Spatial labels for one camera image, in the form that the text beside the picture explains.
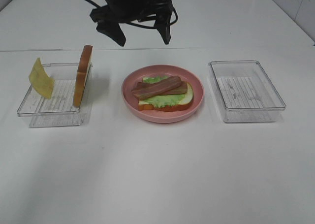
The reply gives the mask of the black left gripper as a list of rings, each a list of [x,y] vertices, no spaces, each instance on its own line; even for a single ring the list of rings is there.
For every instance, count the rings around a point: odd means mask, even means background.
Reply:
[[[106,5],[93,9],[90,17],[97,23],[96,30],[119,46],[124,46],[126,37],[118,23],[153,21],[163,42],[167,45],[171,40],[170,17],[172,15],[171,0],[105,0]]]

